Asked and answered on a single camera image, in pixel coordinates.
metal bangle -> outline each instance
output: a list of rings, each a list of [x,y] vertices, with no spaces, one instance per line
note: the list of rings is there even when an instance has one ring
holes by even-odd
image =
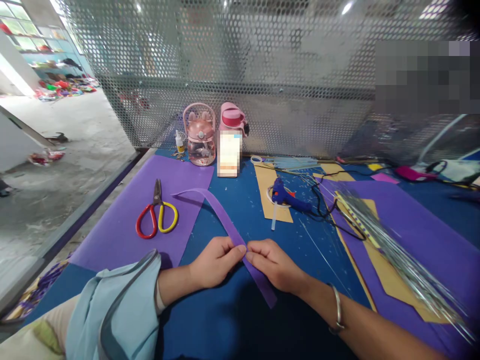
[[[328,330],[330,330],[333,335],[338,335],[339,332],[345,329],[345,325],[342,324],[342,308],[340,307],[340,295],[337,291],[337,288],[333,286],[333,284],[327,283],[327,285],[333,289],[336,299],[336,328],[329,326]]]

ceiling light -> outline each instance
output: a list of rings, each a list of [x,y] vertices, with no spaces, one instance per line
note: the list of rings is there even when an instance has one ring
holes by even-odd
[[[353,4],[353,1],[347,2],[343,10],[341,11],[341,14],[345,15],[346,13],[348,13],[348,11],[352,8]]]

blue glue gun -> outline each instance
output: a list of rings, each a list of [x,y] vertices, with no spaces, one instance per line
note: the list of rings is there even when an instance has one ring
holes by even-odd
[[[302,213],[309,213],[312,211],[312,204],[298,200],[290,195],[287,190],[285,190],[284,182],[279,177],[277,177],[273,183],[271,200],[277,204],[282,204],[285,202],[295,210]]]

blue work table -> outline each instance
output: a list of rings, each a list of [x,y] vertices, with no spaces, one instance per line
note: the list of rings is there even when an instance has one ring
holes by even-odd
[[[170,152],[158,150],[157,155]],[[345,170],[369,174],[366,166],[347,165]],[[279,173],[296,197],[317,204],[310,185],[300,178]],[[356,180],[369,176],[351,174]],[[478,244],[480,209],[476,204],[448,198],[458,192],[440,183],[398,186],[454,228]],[[265,219],[253,164],[244,159],[237,178],[213,175],[209,190],[218,198],[245,242],[271,238],[311,276],[332,283],[343,294],[370,307],[335,228],[291,210],[293,223]],[[205,201],[190,235],[180,265],[191,263],[211,238],[225,236],[217,216]],[[93,271],[70,264],[38,307],[27,318],[35,320],[48,310],[79,294]],[[160,317],[162,331],[157,358],[235,359],[336,357],[355,358],[349,348],[329,333],[327,324],[306,304],[290,294],[275,290],[276,306],[269,309],[243,264],[239,264],[220,286],[180,299]]]

purple paper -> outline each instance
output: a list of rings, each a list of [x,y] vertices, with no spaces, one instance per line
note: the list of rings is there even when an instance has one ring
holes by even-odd
[[[392,183],[392,184],[400,183],[400,181],[394,179],[391,176],[388,176],[387,174],[384,174],[383,172],[372,175],[371,178],[374,179],[374,180],[383,181],[383,182],[386,182],[386,183]]]
[[[199,167],[190,162],[153,155],[105,211],[70,262],[98,272],[135,263],[151,249],[157,249],[162,253],[162,262],[171,262],[173,267],[177,267],[204,197],[192,193],[188,196],[189,201],[179,201],[171,194],[192,187],[208,189],[214,170],[213,166]],[[153,200],[156,179],[161,180],[162,199],[178,210],[178,224],[169,233],[158,231],[152,239],[142,239],[137,235],[135,225],[142,210]],[[160,207],[155,206],[157,219],[159,212]],[[169,226],[173,218],[172,209],[165,207],[163,226]],[[144,234],[152,232],[150,212],[143,217],[141,229]]]
[[[240,234],[239,234],[237,228],[235,227],[234,223],[232,222],[232,220],[230,220],[230,217],[227,214],[227,212],[225,211],[224,207],[222,206],[222,204],[220,204],[220,201],[218,201],[218,199],[210,191],[208,191],[206,189],[202,189],[202,188],[192,188],[192,189],[189,189],[189,190],[180,191],[176,194],[173,194],[173,196],[177,197],[178,195],[183,194],[183,193],[187,193],[187,192],[197,192],[197,193],[202,194],[205,197],[205,199],[208,200],[211,208],[215,211],[215,214],[220,219],[220,222],[223,225],[223,227],[225,228],[225,231],[228,234],[228,236],[230,237],[233,245],[235,245],[235,246],[245,245],[245,247],[247,247],[247,244],[245,243],[245,241],[240,236]],[[255,283],[258,286],[258,288],[260,289],[261,294],[265,298],[265,301],[266,301],[267,305],[270,307],[270,309],[273,308],[275,303],[277,302],[277,297],[275,296],[275,293],[272,289],[272,285],[270,284],[269,280],[267,279],[267,277],[262,272],[257,270],[247,260],[247,258],[245,256],[243,257],[242,261],[245,264],[246,269],[250,273],[253,280],[255,280]]]
[[[392,236],[467,307],[471,324],[478,321],[480,251],[475,246],[392,183],[342,181],[337,184],[324,180],[319,189],[328,206],[333,204],[335,190],[341,191],[341,187],[355,190],[363,199],[374,200],[382,224],[394,230]],[[338,211],[332,216],[338,225],[349,228]],[[379,314],[446,356],[465,358],[471,346],[452,325],[425,322],[412,306],[387,295],[362,242],[344,231],[342,236]]]

